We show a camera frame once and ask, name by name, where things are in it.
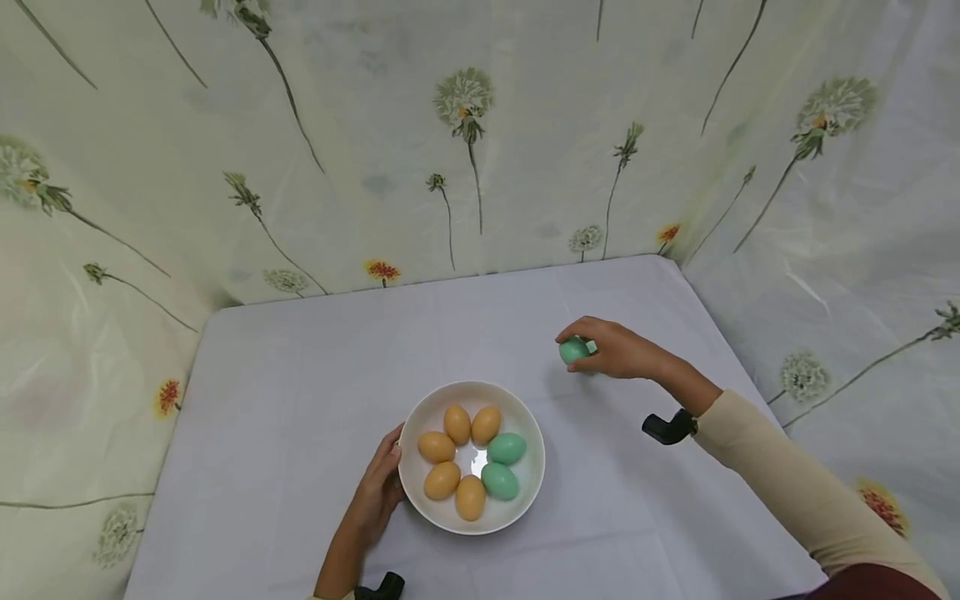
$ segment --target bowl rim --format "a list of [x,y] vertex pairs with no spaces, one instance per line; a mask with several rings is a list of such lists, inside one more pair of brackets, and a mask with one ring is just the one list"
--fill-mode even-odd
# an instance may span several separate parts
[[421,398],[420,401],[417,402],[417,404],[414,405],[414,407],[410,410],[410,414],[407,415],[407,419],[403,422],[404,427],[403,427],[403,429],[400,431],[400,439],[397,440],[396,443],[399,444],[399,445],[401,445],[401,447],[402,447],[402,442],[404,441],[404,436],[407,435],[407,428],[406,428],[407,421],[410,420],[410,417],[412,417],[415,412],[417,412],[417,409],[420,408],[420,405],[421,405],[421,404],[423,404],[429,397],[431,397],[432,395],[436,394],[437,392],[439,392],[439,391],[442,390],[443,388],[448,388],[448,387],[450,387],[450,386],[459,385],[459,384],[462,384],[462,383],[480,383],[480,384],[483,384],[483,385],[494,386],[494,388],[497,388],[498,390],[504,392],[505,394],[511,396],[514,400],[516,400],[516,402],[517,402],[517,403],[520,405],[520,407],[526,412],[526,414],[530,416],[530,419],[533,421],[534,426],[537,427],[537,434],[538,434],[539,441],[540,441],[540,456],[543,457],[543,468],[542,468],[542,470],[540,471],[540,480],[539,480],[539,482],[537,482],[537,488],[534,490],[533,496],[531,496],[531,499],[530,499],[529,504],[527,504],[526,506],[524,506],[524,507],[520,510],[520,512],[517,513],[516,516],[514,516],[514,518],[510,519],[510,520],[507,521],[506,523],[504,523],[504,524],[502,524],[502,525],[499,525],[498,527],[495,527],[495,528],[493,528],[493,529],[491,529],[491,530],[489,530],[489,531],[456,531],[456,530],[450,529],[449,527],[446,527],[445,525],[442,525],[442,524],[438,523],[436,520],[433,519],[433,517],[431,517],[430,515],[427,515],[424,511],[422,511],[422,510],[420,509],[420,507],[418,507],[416,504],[414,504],[414,502],[410,499],[409,493],[407,492],[407,483],[406,483],[405,481],[403,481],[403,474],[400,472],[399,465],[397,465],[396,474],[397,474],[397,476],[400,478],[400,486],[403,487],[403,493],[404,493],[405,495],[407,495],[407,502],[408,502],[411,506],[414,507],[414,509],[417,511],[418,514],[420,514],[420,516],[422,516],[422,517],[425,518],[426,520],[430,521],[433,525],[435,525],[435,526],[443,529],[444,531],[447,531],[447,532],[449,532],[449,533],[451,533],[451,534],[455,534],[455,535],[458,535],[458,536],[472,536],[472,537],[473,537],[473,536],[486,536],[486,535],[489,535],[489,534],[494,534],[494,533],[496,533],[496,532],[498,532],[498,531],[502,531],[502,530],[506,529],[507,527],[510,527],[511,525],[513,525],[514,523],[516,523],[518,520],[520,520],[520,518],[521,518],[522,516],[526,515],[526,514],[527,514],[527,511],[530,510],[530,507],[533,506],[533,505],[534,505],[534,502],[537,501],[537,497],[540,495],[540,488],[543,486],[543,478],[546,476],[546,442],[543,440],[543,431],[540,430],[540,424],[537,422],[537,418],[534,417],[534,414],[533,414],[533,412],[531,412],[530,408],[529,408],[526,404],[523,403],[523,400],[521,400],[519,397],[516,396],[516,394],[514,394],[513,392],[511,392],[511,391],[508,390],[507,388],[505,388],[505,387],[503,387],[503,386],[501,386],[501,385],[498,385],[498,384],[496,384],[496,383],[493,383],[493,382],[491,382],[491,381],[481,381],[481,380],[479,380],[479,379],[460,379],[460,380],[458,380],[458,381],[451,381],[451,382],[449,382],[449,383],[445,383],[445,384],[443,384],[442,386],[440,386],[440,387],[438,387],[437,389],[435,389],[435,390],[433,390],[432,392],[430,392],[429,394],[427,394],[426,396],[424,396],[423,398]]

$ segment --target brown egg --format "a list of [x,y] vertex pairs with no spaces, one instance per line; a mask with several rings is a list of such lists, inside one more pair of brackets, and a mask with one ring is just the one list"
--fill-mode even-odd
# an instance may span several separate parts
[[441,432],[427,431],[417,440],[417,450],[420,451],[420,456],[437,465],[444,461],[452,461],[453,455],[457,453],[457,446],[453,445],[453,440]]
[[423,493],[431,500],[444,500],[457,489],[460,483],[460,468],[456,463],[440,463],[426,474],[423,480]]
[[475,521],[483,514],[487,491],[476,475],[467,475],[457,486],[457,515],[464,521]]
[[473,426],[470,428],[470,435],[473,436],[473,443],[487,445],[490,443],[496,433],[500,431],[500,411],[495,406],[484,406],[473,418]]
[[470,439],[470,415],[460,404],[450,404],[444,413],[444,431],[456,445],[463,445]]

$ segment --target black device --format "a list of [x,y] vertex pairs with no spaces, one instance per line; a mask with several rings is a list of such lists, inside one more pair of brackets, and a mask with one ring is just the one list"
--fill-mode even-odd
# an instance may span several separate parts
[[677,411],[670,422],[657,415],[643,420],[643,433],[663,445],[673,445],[688,435],[697,433],[697,420],[683,408]]
[[373,590],[357,587],[353,591],[353,596],[356,600],[399,600],[400,594],[403,593],[404,583],[402,577],[393,571],[387,571],[387,574],[383,576],[383,581],[380,582],[379,588]]

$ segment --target person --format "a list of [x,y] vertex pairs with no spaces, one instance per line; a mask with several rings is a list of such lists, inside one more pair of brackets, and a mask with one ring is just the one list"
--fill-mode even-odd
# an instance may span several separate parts
[[[583,317],[557,336],[578,335],[597,351],[570,372],[600,372],[657,382],[697,420],[694,440],[738,473],[828,581],[811,600],[948,600],[943,583],[916,551],[827,468],[793,444],[748,400],[721,390],[692,365],[621,324]],[[399,426],[380,443],[326,554],[315,598],[350,598],[363,557],[380,537],[403,492],[396,486]]]

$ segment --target white table surface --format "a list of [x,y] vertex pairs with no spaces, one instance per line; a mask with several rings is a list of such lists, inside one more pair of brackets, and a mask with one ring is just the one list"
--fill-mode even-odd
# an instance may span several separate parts
[[367,561],[411,600],[762,600],[823,575],[696,443],[640,431],[658,386],[570,374],[554,337],[620,321],[769,415],[677,267],[656,256],[230,308],[206,325],[127,600],[301,600],[380,438],[424,396],[497,383],[540,424],[527,515],[482,538],[409,506]]

